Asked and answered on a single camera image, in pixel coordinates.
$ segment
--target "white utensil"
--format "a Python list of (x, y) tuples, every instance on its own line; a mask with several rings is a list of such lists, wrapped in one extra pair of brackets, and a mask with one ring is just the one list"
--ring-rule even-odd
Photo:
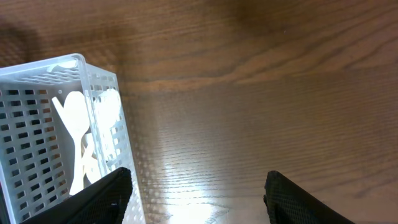
[(94, 139), (93, 134), (88, 133), (84, 135), (84, 140), (87, 143), (87, 147), (84, 148), (83, 159), (81, 163), (83, 164), (83, 176), (86, 174), (87, 179), (90, 183), (94, 184), (96, 181), (100, 180), (101, 173), (98, 167), (98, 161), (93, 158), (94, 152)]
[(90, 127), (85, 97), (79, 91), (72, 91), (65, 99), (63, 108), (57, 97), (52, 98), (52, 102), (75, 144), (73, 181), (69, 191), (70, 195), (75, 195), (84, 188), (83, 164), (81, 163), (81, 138)]
[(96, 181), (100, 180), (101, 173), (98, 167), (98, 161), (92, 157), (89, 157), (86, 161), (84, 172), (87, 175), (88, 181), (94, 184)]
[(107, 159), (112, 154), (115, 158), (116, 153), (110, 129), (118, 121), (120, 115), (121, 100), (119, 92), (114, 89), (106, 90), (95, 99), (94, 104), (99, 132), (102, 133), (104, 157)]

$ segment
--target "wooden table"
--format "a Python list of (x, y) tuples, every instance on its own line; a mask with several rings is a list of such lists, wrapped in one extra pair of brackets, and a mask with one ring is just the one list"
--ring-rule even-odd
[(269, 170), (398, 223), (397, 1), (15, 0), (0, 24), (3, 65), (118, 74), (147, 223), (267, 223)]

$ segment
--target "spoon handle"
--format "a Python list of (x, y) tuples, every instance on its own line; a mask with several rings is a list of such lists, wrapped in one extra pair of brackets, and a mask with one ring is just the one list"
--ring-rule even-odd
[(55, 109), (57, 110), (58, 115), (59, 115), (59, 117), (60, 117), (61, 120), (62, 120), (62, 123), (65, 125), (65, 127), (66, 127), (67, 130), (68, 130), (68, 132), (70, 133), (69, 126), (68, 126), (68, 125), (69, 125), (69, 120), (68, 120), (67, 115), (66, 115), (65, 112), (63, 111), (63, 106), (61, 105), (61, 103), (60, 103), (60, 101), (58, 100), (57, 97), (53, 97), (53, 98), (51, 99), (51, 101), (52, 101), (52, 103), (54, 104), (54, 107), (55, 107)]
[(70, 187), (70, 195), (75, 195), (83, 190), (83, 166), (81, 164), (81, 138), (73, 138), (75, 143), (75, 165), (73, 170), (73, 181)]
[(85, 136), (87, 140), (87, 148), (85, 149), (85, 153), (83, 154), (83, 157), (81, 159), (81, 164), (83, 166), (87, 165), (90, 162), (90, 158), (93, 156), (94, 152), (94, 140), (92, 134), (91, 133), (85, 134)]

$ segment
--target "plastic basket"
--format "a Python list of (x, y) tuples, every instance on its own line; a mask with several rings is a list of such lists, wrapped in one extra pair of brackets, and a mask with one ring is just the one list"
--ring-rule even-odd
[(119, 91), (116, 75), (80, 54), (0, 68), (0, 182), (11, 223), (70, 197), (74, 146), (51, 99), (63, 104), (71, 91), (85, 96), (101, 176), (131, 170), (134, 190), (123, 222), (145, 223), (123, 108), (112, 128), (99, 128), (104, 114), (95, 100), (105, 100), (108, 89)]

